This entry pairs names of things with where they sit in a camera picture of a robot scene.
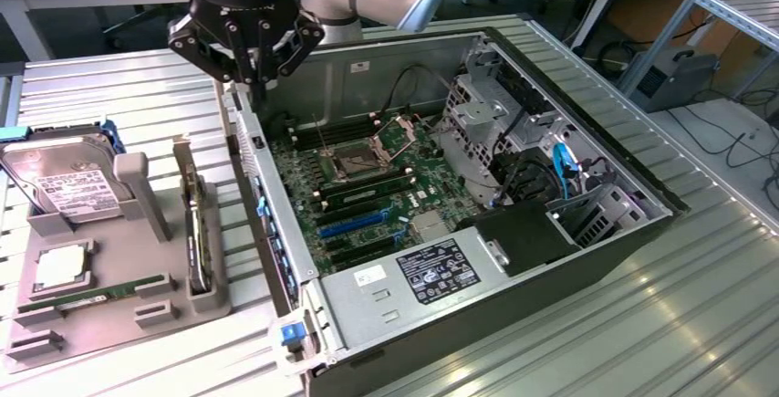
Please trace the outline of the Nvidia Quadro graphics card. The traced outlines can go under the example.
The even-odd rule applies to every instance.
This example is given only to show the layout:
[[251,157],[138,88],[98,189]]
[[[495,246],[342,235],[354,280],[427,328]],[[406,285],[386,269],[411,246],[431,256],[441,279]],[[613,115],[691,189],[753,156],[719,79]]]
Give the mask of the Nvidia Quadro graphics card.
[[190,291],[200,295],[212,287],[212,258],[206,222],[207,193],[198,172],[187,135],[174,137],[174,157],[180,172],[182,199],[186,214]]

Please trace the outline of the thin metal locking lever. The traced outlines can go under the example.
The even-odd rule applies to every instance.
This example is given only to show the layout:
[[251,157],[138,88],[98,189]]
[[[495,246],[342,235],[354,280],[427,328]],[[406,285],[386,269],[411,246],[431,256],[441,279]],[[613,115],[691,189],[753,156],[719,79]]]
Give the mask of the thin metal locking lever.
[[318,134],[319,140],[322,142],[323,154],[326,156],[331,156],[332,155],[332,151],[331,151],[331,149],[330,149],[330,147],[327,145],[326,136],[324,136],[322,127],[319,125],[319,119],[318,119],[318,116],[316,116],[315,113],[312,113],[312,119],[314,119],[314,127],[315,127],[315,130],[316,130],[316,134]]

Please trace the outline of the hard drive with blue caddy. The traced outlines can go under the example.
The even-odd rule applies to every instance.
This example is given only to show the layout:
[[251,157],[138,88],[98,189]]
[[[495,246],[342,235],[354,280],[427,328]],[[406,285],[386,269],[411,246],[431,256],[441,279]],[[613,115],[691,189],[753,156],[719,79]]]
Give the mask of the hard drive with blue caddy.
[[15,126],[0,128],[0,151],[11,144],[20,142],[44,141],[76,136],[103,136],[114,150],[114,153],[124,153],[126,147],[119,137],[119,128],[110,119],[90,121],[87,123],[31,127]]

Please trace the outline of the metal socket cover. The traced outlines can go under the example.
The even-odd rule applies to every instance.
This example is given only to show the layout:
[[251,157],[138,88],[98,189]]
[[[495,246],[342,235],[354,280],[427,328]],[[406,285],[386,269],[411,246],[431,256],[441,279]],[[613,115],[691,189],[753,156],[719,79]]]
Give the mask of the metal socket cover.
[[402,115],[397,115],[368,138],[371,149],[383,162],[393,162],[417,142],[415,127]]

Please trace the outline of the CPU socket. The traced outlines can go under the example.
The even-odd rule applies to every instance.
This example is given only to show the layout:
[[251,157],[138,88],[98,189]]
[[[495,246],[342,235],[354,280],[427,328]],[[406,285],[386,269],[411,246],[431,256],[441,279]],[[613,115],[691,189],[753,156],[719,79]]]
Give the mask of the CPU socket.
[[328,157],[334,179],[346,182],[382,169],[380,159],[366,143],[354,143],[332,150]]

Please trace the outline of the green RAM stick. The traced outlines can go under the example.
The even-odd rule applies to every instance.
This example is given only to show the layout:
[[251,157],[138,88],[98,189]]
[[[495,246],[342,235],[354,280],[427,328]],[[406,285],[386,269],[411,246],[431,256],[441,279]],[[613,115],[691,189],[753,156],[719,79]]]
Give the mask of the green RAM stick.
[[56,308],[72,304],[76,304],[78,306],[84,304],[90,305],[104,300],[128,298],[136,295],[135,289],[138,287],[144,287],[152,283],[162,282],[163,279],[164,275],[155,275],[151,277],[138,278],[132,281],[116,284],[110,287],[98,287],[82,292],[67,294],[58,298],[43,299],[40,301],[18,306],[18,313],[23,314],[38,311],[43,308]]
[[340,210],[346,207],[374,201],[397,193],[403,193],[414,188],[417,183],[415,175],[406,175],[393,178],[379,183],[366,184],[352,190],[346,190],[324,196],[320,201],[320,208],[324,212]]

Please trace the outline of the silver hard disk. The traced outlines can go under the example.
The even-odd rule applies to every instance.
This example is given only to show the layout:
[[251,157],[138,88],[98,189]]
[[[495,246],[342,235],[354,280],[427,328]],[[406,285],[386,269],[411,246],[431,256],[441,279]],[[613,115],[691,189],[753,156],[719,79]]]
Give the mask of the silver hard disk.
[[0,170],[20,187],[42,214],[60,214],[72,224],[122,215],[132,191],[114,174],[122,150],[98,130],[71,134],[34,133],[24,141],[0,143]]

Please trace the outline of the silver metal disk bay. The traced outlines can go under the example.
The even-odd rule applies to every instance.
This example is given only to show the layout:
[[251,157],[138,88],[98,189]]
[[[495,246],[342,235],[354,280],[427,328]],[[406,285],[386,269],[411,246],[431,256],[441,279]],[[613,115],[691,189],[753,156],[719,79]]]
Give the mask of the silver metal disk bay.
[[446,159],[483,207],[582,194],[579,173],[565,177],[553,153],[573,129],[537,89],[515,99],[495,78],[457,76],[438,128]]

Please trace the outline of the green motherboard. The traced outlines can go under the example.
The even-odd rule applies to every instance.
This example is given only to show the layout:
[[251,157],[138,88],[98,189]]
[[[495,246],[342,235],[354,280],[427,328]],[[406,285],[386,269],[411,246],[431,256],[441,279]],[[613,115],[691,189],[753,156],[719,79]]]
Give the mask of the green motherboard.
[[[414,124],[417,142],[397,160],[390,163],[380,160],[378,172],[346,182],[334,179],[330,156],[323,154],[315,127],[287,127],[271,141],[271,154],[304,243],[324,276],[425,243],[413,230],[415,215],[437,210],[453,232],[463,219],[483,210],[446,159],[439,145],[442,132],[431,120],[403,114],[384,119],[370,115],[362,120],[320,125],[331,151],[354,143],[370,145],[368,138],[397,115]],[[417,176],[411,190],[340,210],[322,210],[324,196],[406,175]],[[323,228],[379,212],[389,213],[383,223],[330,238],[319,237]]]

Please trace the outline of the grey plastic parts rack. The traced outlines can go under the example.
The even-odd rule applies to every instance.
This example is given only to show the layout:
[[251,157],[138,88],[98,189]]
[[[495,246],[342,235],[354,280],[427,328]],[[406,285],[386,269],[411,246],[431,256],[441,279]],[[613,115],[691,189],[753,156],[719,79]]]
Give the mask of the grey plastic parts rack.
[[[208,205],[212,258],[211,291],[194,295],[188,282],[186,214],[180,172],[176,187],[156,191],[150,185],[148,160],[142,153],[122,154],[114,167],[135,197],[122,203],[122,215],[71,226],[60,214],[32,215],[22,267],[19,299],[0,360],[8,373],[66,360],[126,342],[203,324],[231,312],[230,283],[222,244],[218,191],[200,174]],[[86,279],[34,292],[36,260],[43,250],[83,245]],[[18,306],[48,298],[110,287],[138,278],[164,275],[162,282],[135,289],[128,298],[43,308],[19,314]]]

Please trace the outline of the black slanted pole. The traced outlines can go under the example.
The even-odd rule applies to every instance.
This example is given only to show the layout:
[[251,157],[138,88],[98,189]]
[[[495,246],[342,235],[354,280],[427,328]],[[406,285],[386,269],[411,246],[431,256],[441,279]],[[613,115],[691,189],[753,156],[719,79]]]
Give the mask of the black slanted pole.
[[615,3],[617,0],[595,0],[571,46],[571,49],[578,56],[582,57],[586,54],[595,32],[598,31],[601,24],[605,22]]

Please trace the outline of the silver CPU chip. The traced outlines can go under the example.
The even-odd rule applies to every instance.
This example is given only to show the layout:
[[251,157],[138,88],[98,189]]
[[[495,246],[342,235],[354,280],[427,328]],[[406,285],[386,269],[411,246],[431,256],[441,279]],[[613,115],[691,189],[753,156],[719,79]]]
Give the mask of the silver CPU chip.
[[87,254],[83,245],[43,250],[36,260],[34,292],[83,281],[87,273]]

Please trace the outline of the black plastic air shroud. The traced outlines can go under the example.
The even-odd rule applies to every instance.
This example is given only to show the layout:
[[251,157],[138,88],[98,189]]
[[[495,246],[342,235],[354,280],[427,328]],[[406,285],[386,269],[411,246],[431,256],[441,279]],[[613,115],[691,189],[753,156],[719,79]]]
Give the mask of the black plastic air shroud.
[[474,226],[486,242],[499,245],[509,258],[505,265],[513,277],[575,254],[581,247],[567,240],[538,201],[522,201],[463,219],[458,230]]

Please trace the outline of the blue case latch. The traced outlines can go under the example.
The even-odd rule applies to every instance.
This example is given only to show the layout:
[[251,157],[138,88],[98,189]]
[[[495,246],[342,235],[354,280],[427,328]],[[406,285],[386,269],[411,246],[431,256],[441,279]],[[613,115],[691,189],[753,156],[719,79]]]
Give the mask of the blue case latch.
[[286,323],[280,328],[280,336],[282,345],[284,347],[299,344],[300,341],[307,337],[306,325],[300,321]]

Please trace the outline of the aluminium profile frame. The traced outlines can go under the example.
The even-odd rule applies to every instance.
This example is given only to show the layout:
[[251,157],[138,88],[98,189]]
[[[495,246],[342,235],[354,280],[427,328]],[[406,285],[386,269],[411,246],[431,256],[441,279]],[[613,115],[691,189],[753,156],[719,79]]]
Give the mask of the aluminium profile frame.
[[683,0],[646,55],[629,68],[619,82],[625,96],[635,92],[657,56],[671,42],[674,32],[694,7],[729,23],[779,55],[779,0]]

